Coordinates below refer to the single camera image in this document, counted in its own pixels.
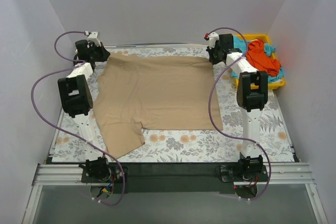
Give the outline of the orange t shirt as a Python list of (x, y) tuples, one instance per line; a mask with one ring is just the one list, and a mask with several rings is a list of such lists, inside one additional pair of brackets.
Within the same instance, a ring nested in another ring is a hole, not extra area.
[(280, 72), (280, 62), (267, 56), (265, 44), (261, 40), (253, 40), (248, 44), (246, 59), (254, 68), (265, 71), (271, 77), (276, 77)]

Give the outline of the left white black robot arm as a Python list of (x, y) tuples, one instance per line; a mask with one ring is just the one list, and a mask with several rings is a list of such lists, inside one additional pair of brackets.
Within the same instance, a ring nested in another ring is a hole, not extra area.
[(107, 61), (110, 53), (98, 39), (79, 40), (75, 46), (75, 69), (58, 80), (61, 105), (76, 124), (79, 136), (86, 140), (85, 164), (79, 167), (88, 177), (106, 182), (111, 178), (112, 170), (104, 153), (94, 148), (99, 141), (93, 124), (93, 99), (87, 81), (94, 73), (96, 62)]

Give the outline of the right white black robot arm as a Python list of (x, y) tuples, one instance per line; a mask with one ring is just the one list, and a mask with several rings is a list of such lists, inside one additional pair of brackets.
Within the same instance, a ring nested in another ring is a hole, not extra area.
[(235, 139), (242, 140), (242, 149), (238, 161), (221, 166), (219, 175), (223, 182), (242, 180), (250, 185), (266, 172), (262, 156), (266, 152), (259, 141), (260, 118), (268, 101), (268, 76), (253, 67), (240, 49), (234, 48), (232, 34), (219, 35), (213, 31), (205, 35), (205, 40), (210, 63), (223, 62), (239, 75), (236, 100), (242, 113), (243, 136)]

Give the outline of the floral patterned table mat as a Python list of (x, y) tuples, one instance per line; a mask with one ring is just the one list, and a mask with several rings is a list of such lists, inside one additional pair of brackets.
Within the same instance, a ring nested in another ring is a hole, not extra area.
[[(223, 131), (230, 136), (243, 133), (236, 102), (235, 80), (227, 70), (216, 85)], [(277, 98), (272, 90), (260, 119), (260, 144), (271, 162), (293, 162), (294, 150)], [(145, 144), (119, 158), (120, 162), (235, 162), (242, 142), (217, 131), (143, 130)], [(50, 149), (52, 162), (85, 161), (85, 144), (76, 137), (57, 133)]]

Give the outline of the aluminium frame rail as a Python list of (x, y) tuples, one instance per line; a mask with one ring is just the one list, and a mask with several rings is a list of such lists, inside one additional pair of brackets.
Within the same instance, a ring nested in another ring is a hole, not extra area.
[[(76, 164), (38, 165), (33, 185), (75, 185), (80, 183), (82, 169)], [(314, 184), (307, 163), (274, 163), (271, 184)]]

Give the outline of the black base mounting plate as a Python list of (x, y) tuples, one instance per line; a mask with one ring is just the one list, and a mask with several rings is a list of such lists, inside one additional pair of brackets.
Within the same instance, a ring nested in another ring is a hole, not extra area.
[(234, 183), (255, 180), (266, 182), (266, 168), (256, 175), (242, 174), (237, 163), (122, 163), (125, 177), (119, 175), (117, 164), (97, 165), (94, 169), (82, 169), (84, 184), (109, 184), (113, 193), (186, 193), (219, 192), (234, 193)]

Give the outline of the turquoise t shirt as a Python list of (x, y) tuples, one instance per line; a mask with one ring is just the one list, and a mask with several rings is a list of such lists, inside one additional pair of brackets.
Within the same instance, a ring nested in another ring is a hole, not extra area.
[(264, 43), (260, 39), (254, 39), (248, 42), (247, 60), (260, 71), (268, 73), (268, 83), (281, 83), (283, 70), (280, 62), (271, 56), (275, 52), (275, 47)]

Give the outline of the beige t shirt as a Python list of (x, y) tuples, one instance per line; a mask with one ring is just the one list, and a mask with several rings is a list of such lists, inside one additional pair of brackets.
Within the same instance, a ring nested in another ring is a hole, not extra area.
[(214, 81), (206, 58), (111, 54), (93, 106), (108, 153), (119, 158), (143, 145), (143, 129), (222, 128)]

